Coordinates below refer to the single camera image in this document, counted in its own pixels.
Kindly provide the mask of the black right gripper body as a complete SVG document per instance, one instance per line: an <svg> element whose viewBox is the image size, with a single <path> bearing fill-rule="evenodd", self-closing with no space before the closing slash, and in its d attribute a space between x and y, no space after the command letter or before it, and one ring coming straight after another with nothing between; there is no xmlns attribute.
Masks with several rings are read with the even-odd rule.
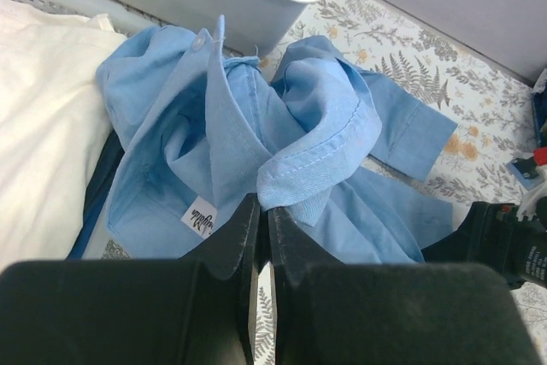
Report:
<svg viewBox="0 0 547 365"><path fill-rule="evenodd" d="M426 262L472 262L502 275L510 289L546 287L546 202L535 216L517 219L513 203L472 204L449 236L422 250Z"/></svg>

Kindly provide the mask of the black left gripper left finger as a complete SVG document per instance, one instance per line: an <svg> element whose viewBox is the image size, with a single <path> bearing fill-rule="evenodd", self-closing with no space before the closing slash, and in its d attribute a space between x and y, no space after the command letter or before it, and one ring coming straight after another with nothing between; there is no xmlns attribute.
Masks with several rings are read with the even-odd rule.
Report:
<svg viewBox="0 0 547 365"><path fill-rule="evenodd" d="M260 206L179 259L19 262L1 275L4 364L250 364Z"/></svg>

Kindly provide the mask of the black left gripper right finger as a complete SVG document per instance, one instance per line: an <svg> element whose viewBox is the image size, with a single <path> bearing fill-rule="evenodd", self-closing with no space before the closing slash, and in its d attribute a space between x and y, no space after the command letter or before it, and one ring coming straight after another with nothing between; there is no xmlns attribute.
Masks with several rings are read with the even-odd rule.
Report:
<svg viewBox="0 0 547 365"><path fill-rule="evenodd" d="M348 265L268 212L278 364L535 364L503 278L469 263Z"/></svg>

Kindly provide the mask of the light blue long sleeve shirt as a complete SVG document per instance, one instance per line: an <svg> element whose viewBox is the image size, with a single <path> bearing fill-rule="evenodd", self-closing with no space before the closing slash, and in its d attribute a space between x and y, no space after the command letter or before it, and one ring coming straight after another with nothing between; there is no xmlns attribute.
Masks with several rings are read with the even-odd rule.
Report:
<svg viewBox="0 0 547 365"><path fill-rule="evenodd" d="M223 40L222 26L153 26L97 70L124 150L105 224L129 255L183 256L249 193L346 263L421 262L452 232L449 203L362 161L424 181L454 121L323 36L290 44L272 81L256 57L224 56Z"/></svg>

